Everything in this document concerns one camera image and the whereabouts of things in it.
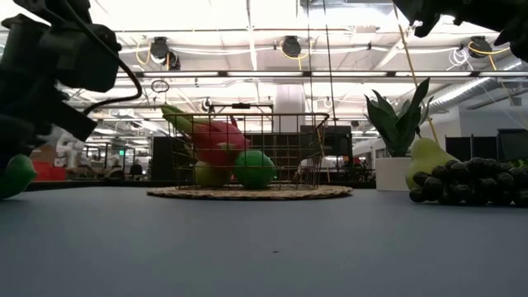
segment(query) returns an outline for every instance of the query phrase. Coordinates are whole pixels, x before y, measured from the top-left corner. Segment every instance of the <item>potted plant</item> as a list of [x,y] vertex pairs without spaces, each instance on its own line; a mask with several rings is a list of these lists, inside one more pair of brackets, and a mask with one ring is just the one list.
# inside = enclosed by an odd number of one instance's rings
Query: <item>potted plant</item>
[[411,101],[405,101],[397,113],[377,91],[372,90],[377,101],[366,97],[367,119],[378,130],[392,158],[375,160],[376,188],[381,191],[408,191],[405,175],[411,164],[407,157],[415,134],[420,136],[419,126],[427,119],[429,102],[422,113],[422,101],[429,90],[429,78],[420,83]]

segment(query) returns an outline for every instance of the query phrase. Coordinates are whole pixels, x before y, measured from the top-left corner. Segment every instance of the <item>table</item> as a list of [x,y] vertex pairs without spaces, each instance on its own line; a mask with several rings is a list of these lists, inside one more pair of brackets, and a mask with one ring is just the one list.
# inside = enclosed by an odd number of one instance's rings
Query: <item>table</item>
[[0,202],[0,296],[527,296],[528,213],[336,200],[169,200],[141,188]]

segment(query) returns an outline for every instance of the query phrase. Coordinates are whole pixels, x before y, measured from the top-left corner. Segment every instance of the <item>woven placemat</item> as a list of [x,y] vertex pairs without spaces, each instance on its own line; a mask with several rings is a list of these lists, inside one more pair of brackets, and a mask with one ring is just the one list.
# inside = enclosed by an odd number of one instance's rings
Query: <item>woven placemat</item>
[[154,188],[147,190],[150,196],[194,199],[194,200],[314,200],[346,197],[352,194],[352,188],[346,186],[319,186],[315,190],[288,190],[295,189],[295,185],[270,186],[265,190],[244,190],[240,186],[231,186],[229,189],[200,189],[193,186],[174,186]]

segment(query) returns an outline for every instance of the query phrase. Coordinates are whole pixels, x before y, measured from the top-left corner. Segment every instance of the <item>black grapes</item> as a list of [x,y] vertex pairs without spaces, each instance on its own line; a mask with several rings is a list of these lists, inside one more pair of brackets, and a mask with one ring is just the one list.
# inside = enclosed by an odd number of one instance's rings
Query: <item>black grapes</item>
[[411,190],[412,201],[438,201],[441,205],[495,205],[528,207],[528,167],[514,168],[494,159],[472,158],[463,163],[449,161],[431,174],[417,172],[419,187]]

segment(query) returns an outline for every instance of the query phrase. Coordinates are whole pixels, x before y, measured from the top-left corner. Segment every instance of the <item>white pot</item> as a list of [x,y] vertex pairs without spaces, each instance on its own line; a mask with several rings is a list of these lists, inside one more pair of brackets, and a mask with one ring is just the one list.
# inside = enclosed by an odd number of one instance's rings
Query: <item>white pot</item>
[[378,191],[409,191],[405,175],[411,158],[376,159],[376,189]]

